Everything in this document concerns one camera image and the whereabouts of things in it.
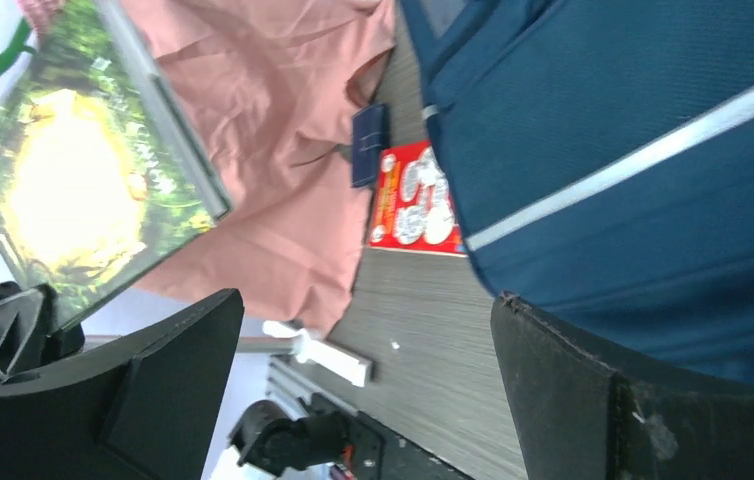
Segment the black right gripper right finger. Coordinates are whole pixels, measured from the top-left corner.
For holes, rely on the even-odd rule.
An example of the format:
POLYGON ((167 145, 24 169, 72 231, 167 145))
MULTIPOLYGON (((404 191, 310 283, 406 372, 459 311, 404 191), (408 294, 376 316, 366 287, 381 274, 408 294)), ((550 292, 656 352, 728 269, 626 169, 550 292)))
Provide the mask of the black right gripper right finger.
POLYGON ((754 385, 658 361, 511 293, 491 332, 531 479, 754 479, 754 385))

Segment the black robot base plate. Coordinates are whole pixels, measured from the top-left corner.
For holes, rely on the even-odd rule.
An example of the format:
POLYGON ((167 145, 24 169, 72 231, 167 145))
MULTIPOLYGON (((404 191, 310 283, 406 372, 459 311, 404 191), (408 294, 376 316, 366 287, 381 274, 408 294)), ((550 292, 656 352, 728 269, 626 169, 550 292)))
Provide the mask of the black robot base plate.
POLYGON ((340 459, 322 468, 323 479, 470 480, 448 462, 368 414, 314 393, 310 411, 340 412, 350 421, 340 459))

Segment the navy blue student backpack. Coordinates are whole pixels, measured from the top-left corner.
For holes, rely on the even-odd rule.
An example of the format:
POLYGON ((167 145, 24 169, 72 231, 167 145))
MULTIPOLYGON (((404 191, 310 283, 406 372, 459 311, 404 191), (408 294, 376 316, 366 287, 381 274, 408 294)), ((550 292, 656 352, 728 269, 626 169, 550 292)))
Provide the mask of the navy blue student backpack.
POLYGON ((754 384, 754 1, 402 10, 481 284, 754 384))

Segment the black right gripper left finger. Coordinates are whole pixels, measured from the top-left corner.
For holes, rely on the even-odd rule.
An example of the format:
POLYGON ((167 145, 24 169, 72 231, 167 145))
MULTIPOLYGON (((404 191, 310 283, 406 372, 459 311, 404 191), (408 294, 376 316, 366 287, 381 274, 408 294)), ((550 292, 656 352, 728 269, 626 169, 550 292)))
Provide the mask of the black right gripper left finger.
POLYGON ((224 289, 0 384, 0 479, 198 479, 236 353, 224 289))

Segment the green jungle cover book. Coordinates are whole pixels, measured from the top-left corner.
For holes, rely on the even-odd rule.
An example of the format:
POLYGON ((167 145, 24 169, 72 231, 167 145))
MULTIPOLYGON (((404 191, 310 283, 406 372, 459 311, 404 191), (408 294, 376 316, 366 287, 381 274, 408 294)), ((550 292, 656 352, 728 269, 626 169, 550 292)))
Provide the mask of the green jungle cover book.
POLYGON ((70 1, 0 105, 0 253, 82 322, 211 229, 229 197, 117 1, 70 1))

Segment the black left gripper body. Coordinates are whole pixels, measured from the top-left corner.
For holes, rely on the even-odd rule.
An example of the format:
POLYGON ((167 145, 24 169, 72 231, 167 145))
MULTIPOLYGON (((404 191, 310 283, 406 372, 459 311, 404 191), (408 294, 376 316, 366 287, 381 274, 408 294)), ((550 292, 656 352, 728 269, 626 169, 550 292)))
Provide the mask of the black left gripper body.
POLYGON ((50 286, 23 289, 14 281, 0 283, 0 383, 83 350, 82 327, 54 326, 57 312, 50 286))

